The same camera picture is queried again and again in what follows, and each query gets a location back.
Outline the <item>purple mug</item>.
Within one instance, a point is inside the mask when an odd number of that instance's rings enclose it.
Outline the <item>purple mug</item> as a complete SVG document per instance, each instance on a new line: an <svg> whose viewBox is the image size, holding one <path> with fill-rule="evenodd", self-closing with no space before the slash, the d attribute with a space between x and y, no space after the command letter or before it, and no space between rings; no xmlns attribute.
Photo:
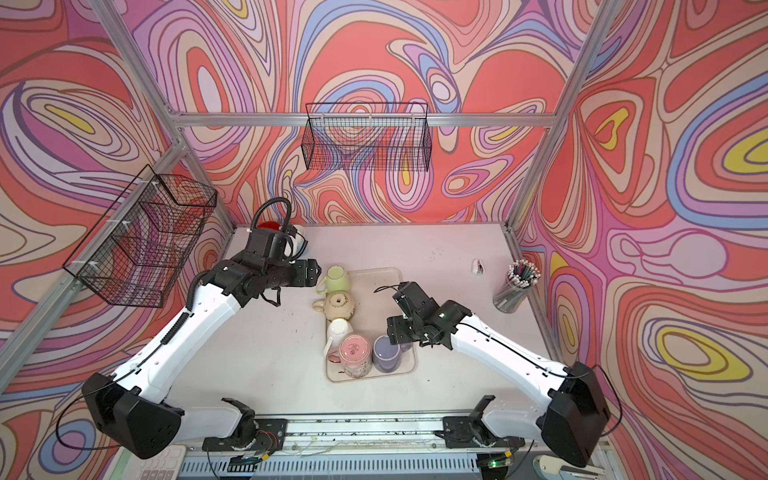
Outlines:
<svg viewBox="0 0 768 480"><path fill-rule="evenodd" d="M400 367L404 354L410 349L410 343L392 344L387 335L381 335L373 344L373 364L382 373L392 373Z"/></svg>

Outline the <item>black skull mug red inside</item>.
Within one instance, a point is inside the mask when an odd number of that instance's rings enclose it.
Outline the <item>black skull mug red inside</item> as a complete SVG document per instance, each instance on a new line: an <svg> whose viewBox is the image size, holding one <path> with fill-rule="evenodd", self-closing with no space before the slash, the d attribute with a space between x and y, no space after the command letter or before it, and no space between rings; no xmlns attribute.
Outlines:
<svg viewBox="0 0 768 480"><path fill-rule="evenodd" d="M277 221L265 221L257 224L258 228L261 229L269 229L274 231L280 231L281 230L281 224Z"/></svg>

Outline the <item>white small mug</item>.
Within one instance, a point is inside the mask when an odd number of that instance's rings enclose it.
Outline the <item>white small mug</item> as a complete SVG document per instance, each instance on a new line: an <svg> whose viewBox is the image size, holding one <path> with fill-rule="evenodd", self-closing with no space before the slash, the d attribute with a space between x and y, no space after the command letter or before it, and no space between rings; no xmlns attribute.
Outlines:
<svg viewBox="0 0 768 480"><path fill-rule="evenodd" d="M339 347L342 341L354 332L351 323L344 318L332 320L326 330L326 343L323 355L326 360L332 363L339 363Z"/></svg>

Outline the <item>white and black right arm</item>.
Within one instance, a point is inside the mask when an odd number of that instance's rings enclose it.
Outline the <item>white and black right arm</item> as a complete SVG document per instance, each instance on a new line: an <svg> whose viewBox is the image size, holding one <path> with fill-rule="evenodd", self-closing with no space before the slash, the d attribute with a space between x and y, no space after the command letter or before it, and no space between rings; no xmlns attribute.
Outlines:
<svg viewBox="0 0 768 480"><path fill-rule="evenodd" d="M484 396L473 416L485 431L497 438L541 441L565 462L587 466L611 418L593 367L540 356L495 331L469 308L453 300L438 304L416 282L400 283L392 298L401 314L387 319L391 344L442 346L466 355L516 385L534 403L530 414L502 407L487 411L495 397Z"/></svg>

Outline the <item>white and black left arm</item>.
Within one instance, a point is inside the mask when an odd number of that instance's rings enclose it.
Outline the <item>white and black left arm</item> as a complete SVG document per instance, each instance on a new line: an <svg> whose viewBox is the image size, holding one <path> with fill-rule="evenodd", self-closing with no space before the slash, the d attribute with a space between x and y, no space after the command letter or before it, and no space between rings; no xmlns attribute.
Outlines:
<svg viewBox="0 0 768 480"><path fill-rule="evenodd" d="M186 408L169 404L167 396L185 365L250 301L269 291L317 285L322 269L304 258L307 245L298 227L254 227L243 250L197 274L180 312L144 348L113 373L94 373L83 385L97 430L140 459L200 438L251 448L259 427L244 403L225 398L221 407Z"/></svg>

